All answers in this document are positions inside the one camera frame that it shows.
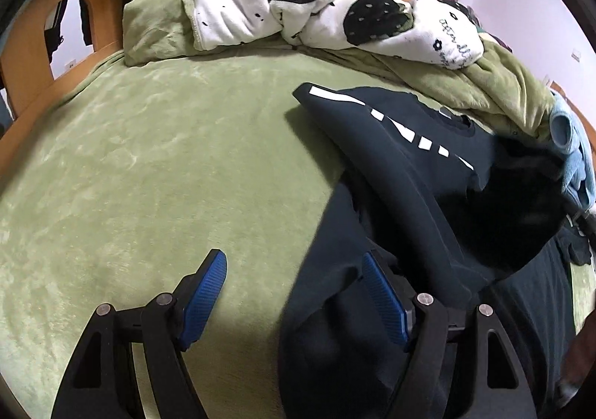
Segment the dark navy sweatshirt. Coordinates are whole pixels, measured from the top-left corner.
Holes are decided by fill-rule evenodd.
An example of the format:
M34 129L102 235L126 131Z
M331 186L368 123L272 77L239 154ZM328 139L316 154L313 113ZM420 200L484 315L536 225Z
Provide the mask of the dark navy sweatshirt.
M284 310L285 414L386 418L407 353L390 341L364 283L363 257L377 251L417 293L467 312L493 308L535 418L559 417L556 383L576 334L571 268L591 259L568 219L561 159L408 93L305 83L294 95L345 171Z

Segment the green plush bed sheet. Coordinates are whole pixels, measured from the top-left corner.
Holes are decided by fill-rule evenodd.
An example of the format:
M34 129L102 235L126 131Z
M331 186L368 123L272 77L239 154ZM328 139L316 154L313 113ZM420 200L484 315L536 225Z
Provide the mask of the green plush bed sheet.
M1 181L1 372L30 417L99 304L142 306L211 248L228 275L191 379L212 418L283 416L279 322L345 168L304 82L405 88L294 50L114 54L42 117Z

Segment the light blue fleece garment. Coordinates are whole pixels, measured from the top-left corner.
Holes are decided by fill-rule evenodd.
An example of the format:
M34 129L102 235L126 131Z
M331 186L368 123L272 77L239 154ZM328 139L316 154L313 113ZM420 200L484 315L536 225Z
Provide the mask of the light blue fleece garment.
M595 171L586 129L567 100L551 90L555 105L549 114L552 144L564 159L563 195L582 212L595 203Z

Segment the green plush blanket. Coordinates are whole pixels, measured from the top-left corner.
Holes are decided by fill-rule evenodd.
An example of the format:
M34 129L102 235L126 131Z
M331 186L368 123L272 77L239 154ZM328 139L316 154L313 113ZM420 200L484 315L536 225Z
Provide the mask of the green plush blanket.
M132 0L123 8L125 64L140 66L175 57L205 56L196 50L185 0ZM301 54L381 78L448 108L468 111L489 127L519 131L537 139L549 136L555 97L508 50L484 41L484 54L471 66L453 71L372 54L358 48L321 50L297 47Z

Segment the white black patterned quilt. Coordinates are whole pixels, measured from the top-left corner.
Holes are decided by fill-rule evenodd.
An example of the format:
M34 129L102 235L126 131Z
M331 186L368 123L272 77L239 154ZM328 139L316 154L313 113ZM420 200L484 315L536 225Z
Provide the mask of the white black patterned quilt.
M373 54L459 70L484 54L476 26L438 0L183 0L197 50L281 35L323 50Z

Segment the wooden bed frame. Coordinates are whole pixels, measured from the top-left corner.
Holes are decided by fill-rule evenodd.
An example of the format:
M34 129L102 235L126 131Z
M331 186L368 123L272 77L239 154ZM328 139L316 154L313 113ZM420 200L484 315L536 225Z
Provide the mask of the wooden bed frame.
M44 42L44 21L58 1L32 0L16 18L1 54L1 75L16 113L1 138L2 171L40 117L122 47L122 0L84 0L89 8L93 54L61 77L54 77Z

